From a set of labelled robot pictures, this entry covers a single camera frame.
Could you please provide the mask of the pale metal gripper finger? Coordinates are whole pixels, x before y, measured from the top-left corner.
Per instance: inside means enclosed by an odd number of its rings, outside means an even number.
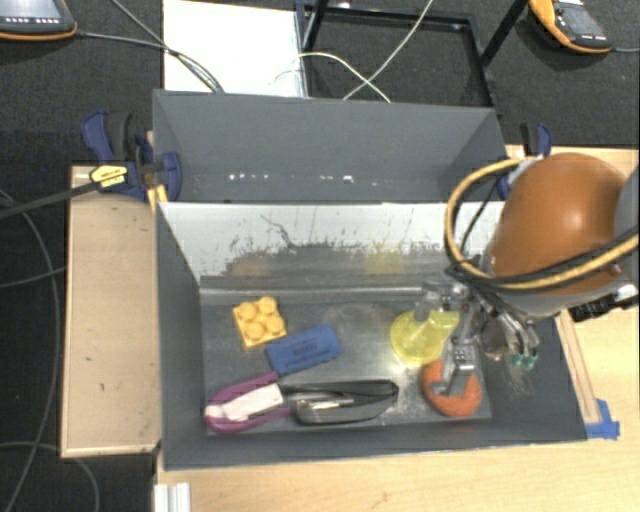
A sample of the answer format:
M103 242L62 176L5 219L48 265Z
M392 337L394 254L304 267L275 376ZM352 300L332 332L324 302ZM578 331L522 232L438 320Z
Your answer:
M475 363L471 347L447 349L442 359L441 377L431 385L431 390L437 396L462 397L470 377L474 375Z
M421 297L415 303L413 318L425 322L432 311L449 312L451 310L452 286L446 283L425 282L421 288Z

